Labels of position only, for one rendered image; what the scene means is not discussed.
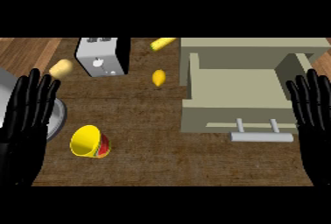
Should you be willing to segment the beige cabinet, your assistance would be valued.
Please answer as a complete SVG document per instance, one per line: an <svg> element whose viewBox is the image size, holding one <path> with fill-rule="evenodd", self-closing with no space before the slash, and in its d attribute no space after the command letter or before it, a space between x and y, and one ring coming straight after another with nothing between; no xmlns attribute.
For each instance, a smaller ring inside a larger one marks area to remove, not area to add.
<svg viewBox="0 0 331 224"><path fill-rule="evenodd" d="M325 38L180 38L180 85L192 53L201 69L269 69L289 53L301 53L313 63L329 49Z"/></svg>

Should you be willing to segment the pale potato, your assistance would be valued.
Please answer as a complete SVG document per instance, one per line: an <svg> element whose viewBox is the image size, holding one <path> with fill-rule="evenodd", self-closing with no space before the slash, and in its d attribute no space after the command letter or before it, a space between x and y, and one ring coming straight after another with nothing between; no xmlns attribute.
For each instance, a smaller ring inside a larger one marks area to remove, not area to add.
<svg viewBox="0 0 331 224"><path fill-rule="evenodd" d="M72 72L72 62L68 59L62 59L48 69L48 74L60 79Z"/></svg>

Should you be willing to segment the beige open drawer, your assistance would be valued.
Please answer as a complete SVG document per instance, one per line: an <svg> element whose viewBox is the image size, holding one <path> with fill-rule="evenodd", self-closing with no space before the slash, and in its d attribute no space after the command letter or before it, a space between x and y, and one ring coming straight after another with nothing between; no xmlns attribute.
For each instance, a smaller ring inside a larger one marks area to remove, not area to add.
<svg viewBox="0 0 331 224"><path fill-rule="evenodd" d="M180 130L226 133L269 132L276 122L282 132L295 132L295 117L285 82L311 67L301 53L283 56L272 69L201 69L199 56L189 59L187 98L181 100Z"/></svg>

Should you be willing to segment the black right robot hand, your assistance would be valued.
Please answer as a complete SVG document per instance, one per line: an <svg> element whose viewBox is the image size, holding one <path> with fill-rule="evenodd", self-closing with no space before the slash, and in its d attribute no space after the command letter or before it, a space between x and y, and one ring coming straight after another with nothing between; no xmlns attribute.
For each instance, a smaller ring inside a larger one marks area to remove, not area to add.
<svg viewBox="0 0 331 224"><path fill-rule="evenodd" d="M310 68L285 82L292 102L303 167L316 187L331 187L331 81Z"/></svg>

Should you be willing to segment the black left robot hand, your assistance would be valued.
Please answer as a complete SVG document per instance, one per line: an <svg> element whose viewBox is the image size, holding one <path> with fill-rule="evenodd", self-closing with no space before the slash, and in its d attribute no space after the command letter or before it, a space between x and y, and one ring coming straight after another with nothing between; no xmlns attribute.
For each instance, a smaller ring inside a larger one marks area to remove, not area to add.
<svg viewBox="0 0 331 224"><path fill-rule="evenodd" d="M31 186L44 163L60 80L32 68L14 83L0 128L0 187Z"/></svg>

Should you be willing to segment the yellow cup with red print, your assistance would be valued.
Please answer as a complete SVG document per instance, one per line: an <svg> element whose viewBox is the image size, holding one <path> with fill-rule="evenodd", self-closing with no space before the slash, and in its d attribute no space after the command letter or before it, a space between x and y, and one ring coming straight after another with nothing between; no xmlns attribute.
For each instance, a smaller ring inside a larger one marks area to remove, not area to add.
<svg viewBox="0 0 331 224"><path fill-rule="evenodd" d="M94 125L78 128L69 140L69 149L75 156L85 158L103 158L109 154L109 139Z"/></svg>

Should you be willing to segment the white toaster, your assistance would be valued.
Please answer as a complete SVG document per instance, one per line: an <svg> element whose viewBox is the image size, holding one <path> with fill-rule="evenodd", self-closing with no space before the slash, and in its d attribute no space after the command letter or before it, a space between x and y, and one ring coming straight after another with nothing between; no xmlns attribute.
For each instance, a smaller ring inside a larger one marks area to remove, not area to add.
<svg viewBox="0 0 331 224"><path fill-rule="evenodd" d="M130 70L130 38L81 38L75 59L90 77L125 75Z"/></svg>

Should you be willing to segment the yellow corn cob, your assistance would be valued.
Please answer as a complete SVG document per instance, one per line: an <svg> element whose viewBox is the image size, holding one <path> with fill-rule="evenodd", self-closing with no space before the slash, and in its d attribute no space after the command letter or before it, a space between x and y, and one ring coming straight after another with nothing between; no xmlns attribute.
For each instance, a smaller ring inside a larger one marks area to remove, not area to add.
<svg viewBox="0 0 331 224"><path fill-rule="evenodd" d="M150 44L149 48L153 52L156 52L164 46L167 46L175 38L158 38Z"/></svg>

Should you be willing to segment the yellow lemon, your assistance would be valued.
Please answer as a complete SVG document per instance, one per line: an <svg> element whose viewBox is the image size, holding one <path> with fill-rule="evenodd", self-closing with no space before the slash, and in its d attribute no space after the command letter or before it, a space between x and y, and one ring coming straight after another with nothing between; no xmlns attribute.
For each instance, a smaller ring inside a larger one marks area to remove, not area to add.
<svg viewBox="0 0 331 224"><path fill-rule="evenodd" d="M165 72L162 70L156 70L152 74L152 83L156 87L159 87L164 81L165 81Z"/></svg>

